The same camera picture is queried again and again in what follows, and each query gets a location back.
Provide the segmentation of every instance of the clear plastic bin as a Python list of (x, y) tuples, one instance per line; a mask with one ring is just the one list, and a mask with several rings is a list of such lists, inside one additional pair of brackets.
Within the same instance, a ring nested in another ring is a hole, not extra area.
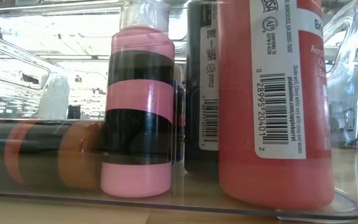
[(358, 220), (358, 0), (0, 1), (0, 197)]

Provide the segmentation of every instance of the product label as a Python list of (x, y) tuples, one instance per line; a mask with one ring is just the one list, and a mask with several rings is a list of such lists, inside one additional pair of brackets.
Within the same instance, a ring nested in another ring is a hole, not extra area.
[(316, 93), (305, 92), (302, 83), (325, 80), (326, 72), (319, 1), (249, 1), (254, 138), (261, 158), (306, 159), (304, 97)]
[(218, 15), (216, 4), (201, 12), (200, 35), (200, 133), (202, 150), (218, 150)]

